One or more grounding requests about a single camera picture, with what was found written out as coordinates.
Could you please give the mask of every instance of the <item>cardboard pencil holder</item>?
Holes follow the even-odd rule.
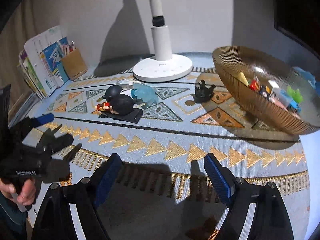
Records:
[[[70,80],[75,80],[88,70],[78,48],[64,56],[61,61]]]

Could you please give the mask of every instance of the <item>beige curtain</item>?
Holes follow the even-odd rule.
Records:
[[[24,43],[35,35],[32,0],[23,0],[0,34],[0,87],[11,84],[9,119],[31,94],[17,65]]]

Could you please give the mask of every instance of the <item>white book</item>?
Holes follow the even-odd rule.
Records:
[[[31,38],[24,44],[28,58],[48,96],[51,95],[58,86],[51,70],[43,63],[40,53],[60,39],[62,39],[60,26],[55,26]]]

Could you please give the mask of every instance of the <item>amber glass bowl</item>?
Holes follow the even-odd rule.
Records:
[[[264,52],[241,46],[217,48],[212,58],[221,81],[246,111],[290,134],[309,134],[320,129],[320,97],[308,81],[288,64]],[[276,81],[285,91],[288,85],[293,89],[299,88],[304,98],[299,104],[301,119],[267,101],[232,76],[239,72],[249,79],[256,75],[264,85],[268,85],[268,80]]]

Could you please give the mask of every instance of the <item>metal screw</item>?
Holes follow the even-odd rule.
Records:
[[[276,187],[276,184],[272,181],[269,181],[268,182],[268,186],[271,187],[271,188],[275,188]]]
[[[236,182],[242,184],[242,183],[244,183],[244,178],[242,178],[242,177],[236,177]]]
[[[58,186],[59,186],[58,183],[52,183],[50,185],[50,189],[56,189]]]
[[[81,179],[81,183],[83,183],[83,184],[87,184],[89,182],[90,182],[90,178],[88,178],[88,177]]]

